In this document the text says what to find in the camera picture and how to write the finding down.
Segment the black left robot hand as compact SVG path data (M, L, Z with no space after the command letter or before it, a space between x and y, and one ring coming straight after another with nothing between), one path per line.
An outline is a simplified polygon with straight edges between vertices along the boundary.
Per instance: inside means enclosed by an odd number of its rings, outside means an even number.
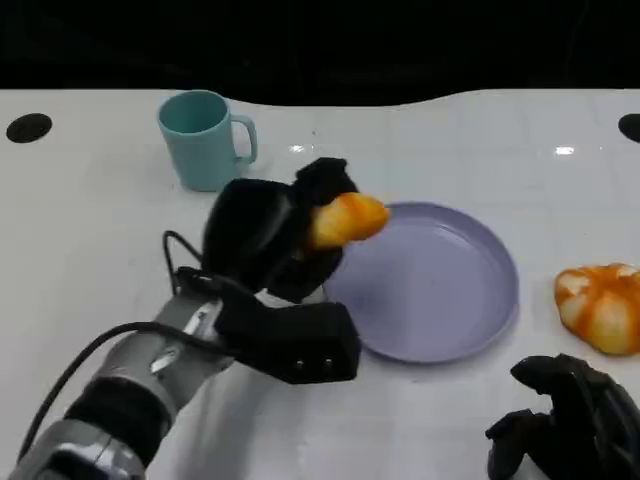
M321 298L343 249L311 245L312 215L358 191L346 167L342 158L320 157L298 170L291 184L231 181L207 219L201 269L291 303Z

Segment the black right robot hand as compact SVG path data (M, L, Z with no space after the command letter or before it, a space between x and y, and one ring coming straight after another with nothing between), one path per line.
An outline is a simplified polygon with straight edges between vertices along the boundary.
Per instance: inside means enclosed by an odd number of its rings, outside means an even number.
M612 377L565 354L526 357L510 373L552 409L513 411L486 430L489 478L513 478L526 456L549 479L639 477L639 408Z

